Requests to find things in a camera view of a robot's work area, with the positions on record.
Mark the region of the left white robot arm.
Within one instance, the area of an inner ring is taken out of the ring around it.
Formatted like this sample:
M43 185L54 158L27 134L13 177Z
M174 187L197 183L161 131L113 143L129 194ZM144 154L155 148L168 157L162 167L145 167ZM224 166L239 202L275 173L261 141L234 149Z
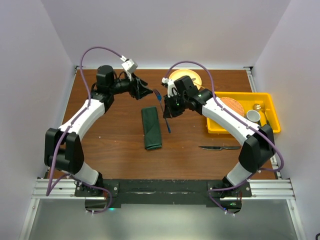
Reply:
M64 172L82 182L92 196L104 190L102 174L85 162L82 139L92 125L112 106L115 95L129 93L140 100L153 91L147 82L134 73L116 74L110 65L97 69L96 82L90 95L78 112L59 128L49 128L45 133L44 163L50 169Z

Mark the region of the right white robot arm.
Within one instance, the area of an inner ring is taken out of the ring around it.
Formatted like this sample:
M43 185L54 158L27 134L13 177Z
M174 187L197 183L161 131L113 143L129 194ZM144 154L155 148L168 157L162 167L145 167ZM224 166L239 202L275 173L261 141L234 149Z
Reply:
M164 118L178 117L185 110L195 111L227 130L241 145L238 163L222 180L220 190L227 196L235 196L241 185L275 155L274 134L269 125L259 126L247 120L207 88L198 90L188 75L177 80L163 78L161 84L167 89L163 97Z

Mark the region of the dark green cloth napkin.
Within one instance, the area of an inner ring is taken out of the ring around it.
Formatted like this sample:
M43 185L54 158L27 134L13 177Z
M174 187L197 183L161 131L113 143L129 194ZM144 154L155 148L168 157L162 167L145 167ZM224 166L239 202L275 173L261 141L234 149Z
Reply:
M155 106L145 107L141 110L142 126L144 133L144 148L147 151L162 147L162 133Z

